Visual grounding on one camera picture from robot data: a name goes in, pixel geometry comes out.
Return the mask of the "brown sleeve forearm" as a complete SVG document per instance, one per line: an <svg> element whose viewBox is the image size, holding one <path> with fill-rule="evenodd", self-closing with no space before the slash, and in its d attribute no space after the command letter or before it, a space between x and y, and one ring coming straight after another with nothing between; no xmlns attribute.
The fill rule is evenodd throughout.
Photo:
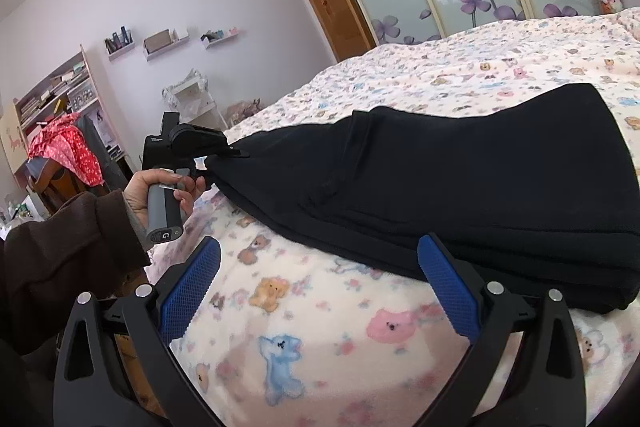
<svg viewBox="0 0 640 427"><path fill-rule="evenodd" d="M27 355L64 329L83 291L111 296L149 264L122 192L82 193L1 242L1 424L50 426L47 378Z"/></svg>

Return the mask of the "person's left hand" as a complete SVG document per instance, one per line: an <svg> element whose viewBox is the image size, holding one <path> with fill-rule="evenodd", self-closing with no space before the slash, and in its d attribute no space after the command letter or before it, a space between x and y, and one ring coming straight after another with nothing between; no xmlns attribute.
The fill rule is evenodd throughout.
<svg viewBox="0 0 640 427"><path fill-rule="evenodd" d="M141 242L153 239L154 234L160 234L160 241L171 241L178 236L183 218L190 216L204 190L201 176L194 180L183 173L156 168L136 172L122 198Z"/></svg>

